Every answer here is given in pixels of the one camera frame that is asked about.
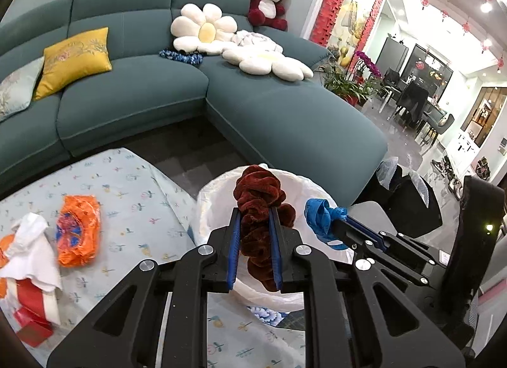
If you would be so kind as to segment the red cardboard box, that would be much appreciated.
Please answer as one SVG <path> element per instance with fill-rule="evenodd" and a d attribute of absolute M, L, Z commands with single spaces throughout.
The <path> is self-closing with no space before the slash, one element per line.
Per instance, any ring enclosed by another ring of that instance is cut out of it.
<path fill-rule="evenodd" d="M 7 278 L 7 295 L 17 302 L 14 318 L 20 328 L 17 337 L 26 345 L 38 347 L 53 334 L 53 325 L 59 323 L 53 293 L 36 287 L 31 279 Z"/>

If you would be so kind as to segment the blue beaded item on sofa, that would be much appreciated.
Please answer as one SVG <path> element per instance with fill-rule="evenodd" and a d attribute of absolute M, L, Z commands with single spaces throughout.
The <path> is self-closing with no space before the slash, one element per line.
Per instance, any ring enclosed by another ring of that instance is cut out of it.
<path fill-rule="evenodd" d="M 190 64 L 192 66 L 199 66 L 204 60 L 204 57 L 198 52 L 176 52 L 169 49 L 161 50 L 159 52 L 159 56 L 183 64 Z"/>

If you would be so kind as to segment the black lined trash bin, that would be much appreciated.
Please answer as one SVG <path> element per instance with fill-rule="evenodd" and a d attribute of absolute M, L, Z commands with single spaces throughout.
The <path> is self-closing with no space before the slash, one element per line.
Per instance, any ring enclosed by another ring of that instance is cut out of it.
<path fill-rule="evenodd" d="M 418 238 L 443 225 L 441 210 L 426 180 L 398 161 L 398 157 L 383 160 L 355 204 L 376 202 L 396 231 Z"/>

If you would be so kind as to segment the white daisy flower pillow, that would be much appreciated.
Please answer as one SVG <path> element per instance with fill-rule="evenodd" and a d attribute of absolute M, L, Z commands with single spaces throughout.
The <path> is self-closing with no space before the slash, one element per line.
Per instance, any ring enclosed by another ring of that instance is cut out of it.
<path fill-rule="evenodd" d="M 213 3 L 202 8 L 194 3 L 185 4 L 170 27 L 175 51 L 209 56 L 221 55 L 233 46 L 232 39 L 237 30 L 236 20 L 224 16 L 220 7 Z"/>

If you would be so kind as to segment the white lined trash bin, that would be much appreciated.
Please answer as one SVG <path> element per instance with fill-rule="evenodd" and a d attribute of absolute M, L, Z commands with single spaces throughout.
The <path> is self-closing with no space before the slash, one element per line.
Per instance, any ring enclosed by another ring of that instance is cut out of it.
<path fill-rule="evenodd" d="M 192 236 L 196 245 L 208 241 L 213 230 L 226 226 L 230 222 L 232 211 L 237 207 L 233 196 L 236 181 L 246 167 L 237 167 L 225 172 L 204 186 L 197 196 L 197 208 L 191 222 Z M 296 210 L 294 229 L 299 231 L 304 244 L 325 253 L 329 259 L 350 264 L 354 253 L 350 249 L 336 251 L 322 243 L 306 223 L 304 208 L 310 198 L 326 199 L 332 208 L 337 206 L 333 198 L 320 185 L 311 179 L 272 168 L 270 170 L 281 182 L 285 191 L 285 202 Z M 265 307 L 273 311 L 291 312 L 303 309 L 301 293 L 271 293 L 247 271 L 247 259 L 239 258 L 234 294 L 247 306 Z"/>

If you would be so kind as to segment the floral light blue tablecloth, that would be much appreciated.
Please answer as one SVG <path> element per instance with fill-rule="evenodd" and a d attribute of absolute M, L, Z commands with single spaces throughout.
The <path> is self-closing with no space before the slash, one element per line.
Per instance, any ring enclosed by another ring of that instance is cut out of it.
<path fill-rule="evenodd" d="M 65 196 L 94 196 L 100 203 L 101 235 L 91 264 L 63 269 L 58 295 L 61 324 L 38 347 L 26 349 L 41 365 L 82 318 L 145 258 L 167 263 L 195 244 L 187 230 L 195 200 L 149 162 L 126 149 L 108 150 L 65 167 L 1 201 L 1 234 L 33 212 L 56 222 Z M 209 367 L 302 367 L 304 336 L 276 328 L 276 311 L 250 310 L 234 294 L 212 294 L 207 310 Z"/>

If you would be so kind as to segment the dark red velvet scrunchie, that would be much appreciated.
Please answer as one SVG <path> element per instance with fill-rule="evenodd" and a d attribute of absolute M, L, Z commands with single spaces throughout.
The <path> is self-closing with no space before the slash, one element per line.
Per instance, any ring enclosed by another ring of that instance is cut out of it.
<path fill-rule="evenodd" d="M 275 292 L 270 210 L 278 211 L 279 222 L 286 227 L 294 225 L 296 211 L 285 202 L 279 179 L 258 165 L 243 171 L 233 196 L 241 213 L 241 254 L 247 258 L 247 270 L 267 291 Z"/>

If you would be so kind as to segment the white tissue paper pile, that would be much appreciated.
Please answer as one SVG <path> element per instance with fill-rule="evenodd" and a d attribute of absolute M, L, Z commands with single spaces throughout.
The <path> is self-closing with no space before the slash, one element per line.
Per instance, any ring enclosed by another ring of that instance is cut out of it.
<path fill-rule="evenodd" d="M 59 325 L 56 293 L 63 287 L 56 255 L 45 234 L 48 227 L 47 221 L 36 213 L 27 213 L 13 224 L 15 238 L 6 251 L 9 262 L 1 269 L 1 277 L 31 279 L 36 287 L 53 293 Z"/>

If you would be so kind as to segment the blue scrunchie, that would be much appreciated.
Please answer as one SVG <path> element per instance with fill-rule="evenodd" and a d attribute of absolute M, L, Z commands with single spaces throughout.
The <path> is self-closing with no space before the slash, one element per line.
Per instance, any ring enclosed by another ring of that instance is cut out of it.
<path fill-rule="evenodd" d="M 326 199 L 310 198 L 304 209 L 306 223 L 321 243 L 335 251 L 344 251 L 348 247 L 331 232 L 332 222 L 336 219 L 347 219 L 347 208 L 332 208 Z"/>

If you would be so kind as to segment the teal green sofa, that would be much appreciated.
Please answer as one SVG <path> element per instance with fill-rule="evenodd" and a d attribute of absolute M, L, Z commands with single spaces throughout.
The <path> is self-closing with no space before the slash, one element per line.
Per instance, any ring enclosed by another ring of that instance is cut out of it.
<path fill-rule="evenodd" d="M 360 111 L 314 81 L 247 75 L 222 58 L 168 60 L 187 3 L 247 25 L 248 0 L 55 0 L 1 26 L 1 75 L 77 34 L 108 31 L 112 68 L 34 101 L 1 123 L 1 190 L 130 136 L 205 115 L 250 163 L 293 172 L 334 201 L 356 201 L 388 150 Z"/>

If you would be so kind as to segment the light blue embroidered cushion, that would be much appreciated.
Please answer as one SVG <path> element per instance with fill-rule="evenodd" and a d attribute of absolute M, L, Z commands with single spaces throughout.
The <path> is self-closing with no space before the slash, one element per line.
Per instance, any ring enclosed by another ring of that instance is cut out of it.
<path fill-rule="evenodd" d="M 44 62 L 43 57 L 37 58 L 3 79 L 0 86 L 1 122 L 29 107 Z"/>

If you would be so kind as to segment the large orange paper decoration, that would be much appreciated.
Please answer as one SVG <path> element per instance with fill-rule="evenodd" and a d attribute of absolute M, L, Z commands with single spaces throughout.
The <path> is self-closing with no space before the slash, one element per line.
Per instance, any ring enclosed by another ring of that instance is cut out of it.
<path fill-rule="evenodd" d="M 8 262 L 9 259 L 6 256 L 6 251 L 10 247 L 10 244 L 13 242 L 15 238 L 15 234 L 11 233 L 4 236 L 0 240 L 0 269 L 2 269 Z M 5 278 L 0 278 L 0 298 L 3 299 L 7 293 L 7 280 Z"/>

